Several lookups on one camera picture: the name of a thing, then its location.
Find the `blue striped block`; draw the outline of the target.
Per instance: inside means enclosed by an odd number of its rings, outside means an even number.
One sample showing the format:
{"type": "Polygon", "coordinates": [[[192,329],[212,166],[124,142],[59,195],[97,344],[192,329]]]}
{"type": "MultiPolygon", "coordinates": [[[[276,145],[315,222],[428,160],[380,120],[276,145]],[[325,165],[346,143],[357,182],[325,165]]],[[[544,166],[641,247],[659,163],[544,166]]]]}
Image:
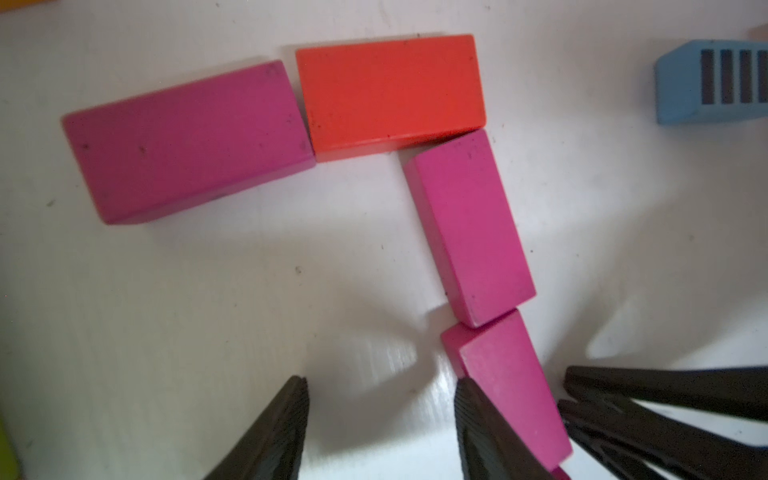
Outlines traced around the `blue striped block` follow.
{"type": "Polygon", "coordinates": [[[660,125],[726,123],[767,116],[767,44],[693,40],[654,65],[660,125]]]}

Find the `lime green block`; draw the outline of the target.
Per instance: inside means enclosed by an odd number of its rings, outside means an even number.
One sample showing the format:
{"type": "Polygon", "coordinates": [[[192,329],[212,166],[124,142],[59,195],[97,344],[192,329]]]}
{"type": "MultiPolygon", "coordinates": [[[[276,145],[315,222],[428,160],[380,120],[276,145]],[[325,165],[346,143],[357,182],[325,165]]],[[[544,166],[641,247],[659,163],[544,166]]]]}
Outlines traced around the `lime green block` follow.
{"type": "Polygon", "coordinates": [[[19,480],[22,472],[14,448],[5,431],[0,425],[0,480],[19,480]]]}

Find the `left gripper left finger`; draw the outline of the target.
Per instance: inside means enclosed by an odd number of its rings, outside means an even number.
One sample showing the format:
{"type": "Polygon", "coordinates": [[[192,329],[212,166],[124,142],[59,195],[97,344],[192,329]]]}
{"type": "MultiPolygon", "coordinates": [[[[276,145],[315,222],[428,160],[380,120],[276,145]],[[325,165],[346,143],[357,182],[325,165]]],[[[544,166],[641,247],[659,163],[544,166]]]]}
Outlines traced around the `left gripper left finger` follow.
{"type": "Polygon", "coordinates": [[[296,480],[302,461],[310,397],[294,375],[275,395],[206,480],[296,480]]]}

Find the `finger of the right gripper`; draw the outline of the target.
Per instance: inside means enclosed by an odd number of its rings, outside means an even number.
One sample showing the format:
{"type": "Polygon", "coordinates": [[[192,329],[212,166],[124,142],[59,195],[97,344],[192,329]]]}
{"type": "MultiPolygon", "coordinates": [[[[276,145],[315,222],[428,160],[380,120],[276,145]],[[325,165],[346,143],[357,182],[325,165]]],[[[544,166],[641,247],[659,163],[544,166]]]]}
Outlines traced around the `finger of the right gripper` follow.
{"type": "Polygon", "coordinates": [[[750,420],[767,420],[767,368],[652,370],[570,366],[564,386],[750,420]]]}
{"type": "Polygon", "coordinates": [[[567,433],[620,479],[765,479],[767,449],[668,419],[630,400],[607,406],[561,400],[567,433]]]}

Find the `red block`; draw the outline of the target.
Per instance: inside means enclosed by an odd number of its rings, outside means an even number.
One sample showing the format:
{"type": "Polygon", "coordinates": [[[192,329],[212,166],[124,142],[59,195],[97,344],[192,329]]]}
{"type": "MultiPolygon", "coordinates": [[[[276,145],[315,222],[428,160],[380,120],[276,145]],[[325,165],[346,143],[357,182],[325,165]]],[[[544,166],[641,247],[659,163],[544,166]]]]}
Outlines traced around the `red block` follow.
{"type": "Polygon", "coordinates": [[[410,148],[486,124],[471,34],[302,48],[296,61],[319,162],[410,148]]]}

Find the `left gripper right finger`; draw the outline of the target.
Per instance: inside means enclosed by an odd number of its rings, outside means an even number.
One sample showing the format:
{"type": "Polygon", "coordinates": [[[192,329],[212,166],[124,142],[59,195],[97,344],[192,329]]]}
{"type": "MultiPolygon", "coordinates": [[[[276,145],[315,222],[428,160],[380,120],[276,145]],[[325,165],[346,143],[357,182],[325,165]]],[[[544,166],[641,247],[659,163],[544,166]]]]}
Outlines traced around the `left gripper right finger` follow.
{"type": "Polygon", "coordinates": [[[464,479],[554,479],[469,377],[457,382],[454,414],[464,479]]]}

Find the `magenta block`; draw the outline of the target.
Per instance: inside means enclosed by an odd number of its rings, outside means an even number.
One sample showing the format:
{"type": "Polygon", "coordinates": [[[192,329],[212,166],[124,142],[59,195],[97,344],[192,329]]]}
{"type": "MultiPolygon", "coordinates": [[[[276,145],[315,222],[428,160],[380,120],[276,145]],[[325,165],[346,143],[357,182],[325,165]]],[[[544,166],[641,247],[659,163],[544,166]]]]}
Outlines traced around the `magenta block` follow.
{"type": "Polygon", "coordinates": [[[521,313],[458,323],[441,341],[456,376],[475,380],[546,470],[559,468],[572,447],[521,313]]]}
{"type": "Polygon", "coordinates": [[[571,480],[570,476],[560,467],[553,469],[551,474],[555,480],[571,480]]]}
{"type": "Polygon", "coordinates": [[[427,150],[404,173],[456,318],[477,328],[536,294],[485,130],[427,150]]]}
{"type": "Polygon", "coordinates": [[[69,113],[62,127],[107,225],[154,221],[316,164],[280,61],[69,113]]]}

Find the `magenta block bottom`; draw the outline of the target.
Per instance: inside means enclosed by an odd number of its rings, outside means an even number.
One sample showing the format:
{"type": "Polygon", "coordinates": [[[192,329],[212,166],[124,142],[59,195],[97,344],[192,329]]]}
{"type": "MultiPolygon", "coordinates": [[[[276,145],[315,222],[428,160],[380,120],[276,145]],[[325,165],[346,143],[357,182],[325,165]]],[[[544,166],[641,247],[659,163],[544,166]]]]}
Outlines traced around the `magenta block bottom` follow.
{"type": "Polygon", "coordinates": [[[570,476],[560,467],[553,469],[551,474],[555,480],[571,480],[570,476]]]}

